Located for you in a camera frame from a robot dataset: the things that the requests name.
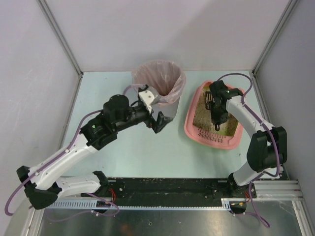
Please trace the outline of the black slotted litter scoop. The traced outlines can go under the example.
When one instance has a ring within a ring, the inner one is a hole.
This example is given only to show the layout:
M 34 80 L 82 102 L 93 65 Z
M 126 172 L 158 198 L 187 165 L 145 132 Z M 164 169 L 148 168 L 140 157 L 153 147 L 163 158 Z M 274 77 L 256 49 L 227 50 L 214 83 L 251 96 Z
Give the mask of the black slotted litter scoop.
M 212 105 L 214 104 L 214 102 L 212 101 L 212 94 L 210 91 L 206 91 L 205 92 L 205 108 L 206 110 L 210 111 L 211 113 L 211 122 L 215 127 L 216 131 L 220 131 L 220 124 L 218 122 L 215 121 L 215 115 L 213 113 L 212 110 Z

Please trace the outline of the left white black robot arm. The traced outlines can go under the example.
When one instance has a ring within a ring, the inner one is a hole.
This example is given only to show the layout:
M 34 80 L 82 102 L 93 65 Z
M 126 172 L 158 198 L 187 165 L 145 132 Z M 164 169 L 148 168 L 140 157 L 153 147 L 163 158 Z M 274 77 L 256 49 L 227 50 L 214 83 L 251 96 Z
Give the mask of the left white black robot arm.
M 94 171 L 85 177 L 62 177 L 62 175 L 85 157 L 96 153 L 117 139 L 117 134 L 139 123 L 145 123 L 159 133 L 173 119 L 159 112 L 152 113 L 153 96 L 141 92 L 138 100 L 130 104 L 124 95 L 114 95 L 96 111 L 95 118 L 79 125 L 68 146 L 34 167 L 22 166 L 17 175 L 24 187 L 30 204 L 43 209 L 57 199 L 76 194 L 104 195 L 109 190 L 109 181 L 102 171 Z

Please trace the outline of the pink green litter box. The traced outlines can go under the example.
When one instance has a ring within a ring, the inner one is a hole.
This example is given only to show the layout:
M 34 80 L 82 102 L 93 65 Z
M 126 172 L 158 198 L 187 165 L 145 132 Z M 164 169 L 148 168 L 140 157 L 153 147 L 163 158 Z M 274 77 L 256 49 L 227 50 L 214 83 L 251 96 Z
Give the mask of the pink green litter box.
M 209 88 L 211 83 L 212 81 L 205 81 L 196 89 L 186 115 L 184 131 L 189 138 L 200 144 L 218 149 L 234 149 L 239 145 L 243 134 L 243 127 L 239 122 L 235 134 L 232 137 L 211 133 L 193 125 L 195 110 L 202 90 L 204 87 Z

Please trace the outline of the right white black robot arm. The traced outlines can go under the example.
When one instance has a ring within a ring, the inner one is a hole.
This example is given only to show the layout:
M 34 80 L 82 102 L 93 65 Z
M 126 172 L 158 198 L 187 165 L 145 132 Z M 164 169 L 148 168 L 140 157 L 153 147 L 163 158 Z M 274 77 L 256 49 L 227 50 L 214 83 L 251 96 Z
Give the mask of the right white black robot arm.
M 280 167 L 287 161 L 287 132 L 258 116 L 245 102 L 238 88 L 228 88 L 223 81 L 210 84 L 206 106 L 216 131 L 233 115 L 243 126 L 251 141 L 245 164 L 227 179 L 227 192 L 241 194 L 250 183 L 263 175 L 278 177 Z

